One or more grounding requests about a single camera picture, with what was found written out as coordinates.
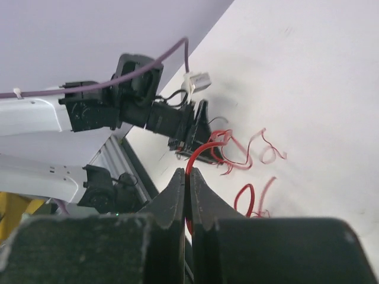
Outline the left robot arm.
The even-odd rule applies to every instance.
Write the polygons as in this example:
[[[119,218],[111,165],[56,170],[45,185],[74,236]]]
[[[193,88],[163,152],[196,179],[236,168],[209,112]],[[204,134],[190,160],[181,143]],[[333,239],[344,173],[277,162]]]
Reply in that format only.
[[[120,56],[109,86],[94,81],[69,82],[57,95],[19,95],[1,102],[1,134],[74,133],[123,124],[168,138],[168,147],[190,157],[211,140],[207,108],[191,100],[210,85],[207,73],[186,74],[177,94],[180,103],[157,93],[163,65],[137,54]],[[142,186],[130,170],[110,173],[103,167],[43,163],[1,154],[1,191],[93,208],[100,214],[130,213],[146,203]]]

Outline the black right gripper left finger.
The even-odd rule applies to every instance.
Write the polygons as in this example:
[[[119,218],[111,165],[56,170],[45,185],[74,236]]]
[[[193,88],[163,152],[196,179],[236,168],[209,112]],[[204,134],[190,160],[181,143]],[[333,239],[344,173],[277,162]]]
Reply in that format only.
[[[139,212],[25,220],[1,251],[2,283],[184,283],[183,169]]]

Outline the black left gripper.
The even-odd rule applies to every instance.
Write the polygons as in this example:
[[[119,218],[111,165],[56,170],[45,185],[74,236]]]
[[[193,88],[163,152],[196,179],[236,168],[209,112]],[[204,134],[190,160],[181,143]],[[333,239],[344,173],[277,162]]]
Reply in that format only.
[[[211,129],[208,120],[208,101],[200,101],[195,122],[195,102],[185,103],[180,108],[169,106],[163,102],[154,102],[150,110],[150,130],[169,138],[168,146],[177,155],[191,157],[193,152],[203,144],[194,143],[193,126],[196,139],[209,139]],[[223,158],[219,146],[206,149],[197,160],[208,163],[222,163]]]

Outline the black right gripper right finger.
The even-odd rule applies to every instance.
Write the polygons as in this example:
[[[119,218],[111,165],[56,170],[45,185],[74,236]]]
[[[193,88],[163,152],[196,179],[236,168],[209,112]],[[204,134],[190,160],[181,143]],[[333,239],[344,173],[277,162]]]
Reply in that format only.
[[[195,283],[376,283],[353,229],[336,218],[248,218],[189,177]]]

